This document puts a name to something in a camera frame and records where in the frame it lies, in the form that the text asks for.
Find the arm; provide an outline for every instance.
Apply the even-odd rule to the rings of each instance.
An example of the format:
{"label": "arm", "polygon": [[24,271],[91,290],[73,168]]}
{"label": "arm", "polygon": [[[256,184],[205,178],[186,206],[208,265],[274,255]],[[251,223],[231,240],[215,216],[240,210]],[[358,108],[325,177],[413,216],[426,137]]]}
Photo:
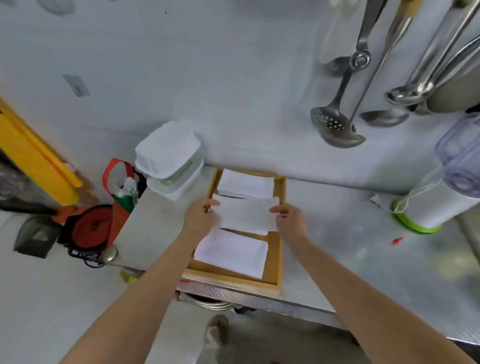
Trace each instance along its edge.
{"label": "arm", "polygon": [[150,269],[84,333],[61,364],[144,363],[193,250],[214,225],[211,205],[193,203],[180,235]]}
{"label": "arm", "polygon": [[293,255],[312,277],[373,364],[474,364],[419,317],[370,286],[311,243],[302,212],[290,205],[270,212]]}

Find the white paper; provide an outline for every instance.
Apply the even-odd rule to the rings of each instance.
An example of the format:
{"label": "white paper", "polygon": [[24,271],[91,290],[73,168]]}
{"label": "white paper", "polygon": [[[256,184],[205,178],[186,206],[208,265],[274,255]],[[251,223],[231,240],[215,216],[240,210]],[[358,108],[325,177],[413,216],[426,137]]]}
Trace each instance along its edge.
{"label": "white paper", "polygon": [[202,239],[194,259],[249,277],[262,279],[268,243],[219,228]]}
{"label": "white paper", "polygon": [[277,231],[277,214],[268,210],[280,203],[278,197],[241,199],[214,194],[212,198],[220,202],[220,206],[212,206],[219,218],[218,227],[258,235]]}
{"label": "white paper", "polygon": [[218,183],[218,194],[243,198],[270,198],[273,196],[273,177],[260,177],[224,169]]}

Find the person's left hand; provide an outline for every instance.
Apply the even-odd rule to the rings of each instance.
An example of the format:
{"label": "person's left hand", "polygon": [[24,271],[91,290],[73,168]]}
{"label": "person's left hand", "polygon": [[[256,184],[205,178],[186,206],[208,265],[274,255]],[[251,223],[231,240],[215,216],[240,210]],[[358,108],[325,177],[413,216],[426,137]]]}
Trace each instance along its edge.
{"label": "person's left hand", "polygon": [[210,206],[218,206],[220,202],[211,198],[203,198],[190,205],[183,221],[182,233],[193,235],[199,241],[208,235],[215,226],[216,216]]}

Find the stainless steel table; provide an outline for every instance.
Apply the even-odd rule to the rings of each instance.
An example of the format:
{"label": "stainless steel table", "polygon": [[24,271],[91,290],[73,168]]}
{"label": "stainless steel table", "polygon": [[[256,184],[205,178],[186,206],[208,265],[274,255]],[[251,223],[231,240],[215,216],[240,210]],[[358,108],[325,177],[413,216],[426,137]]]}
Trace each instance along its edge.
{"label": "stainless steel table", "polygon": [[[116,239],[115,264],[147,269],[180,232],[189,204],[206,196],[214,170],[204,167],[195,185],[177,201],[147,189]],[[473,253],[457,222],[449,221],[435,234],[409,232],[372,203],[371,196],[352,188],[287,182],[287,202],[303,210],[315,244],[445,336],[480,344],[480,266],[458,262],[471,262]],[[400,237],[402,242],[392,245]],[[280,293],[225,287],[214,280],[181,282],[178,288],[342,327],[333,307],[286,246]]]}

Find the wooden box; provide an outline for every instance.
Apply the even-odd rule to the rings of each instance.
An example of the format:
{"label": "wooden box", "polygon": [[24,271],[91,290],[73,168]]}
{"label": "wooden box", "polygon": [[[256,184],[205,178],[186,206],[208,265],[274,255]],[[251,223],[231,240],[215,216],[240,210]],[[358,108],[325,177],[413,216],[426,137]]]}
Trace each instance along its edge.
{"label": "wooden box", "polygon": [[[273,191],[273,197],[278,196],[280,203],[285,203],[285,192],[287,187],[287,178],[285,176],[279,176],[271,173],[254,172],[249,170],[231,170],[241,173],[253,174],[255,176],[261,177],[274,177],[275,186]],[[214,193],[217,193],[217,186],[220,182],[222,173],[223,168],[217,168],[213,176],[212,184],[210,185],[207,197],[211,198]],[[230,231],[236,234],[268,242],[268,253],[262,279],[248,277],[227,269],[196,261],[193,258],[188,264],[184,277],[191,277],[192,279],[204,278],[211,283],[223,284],[225,286],[231,286],[233,288],[250,285],[258,288],[270,288],[279,291],[281,289],[282,283],[283,243],[280,239],[280,235],[278,234],[278,232],[270,231],[267,236],[262,236],[241,231]]]}

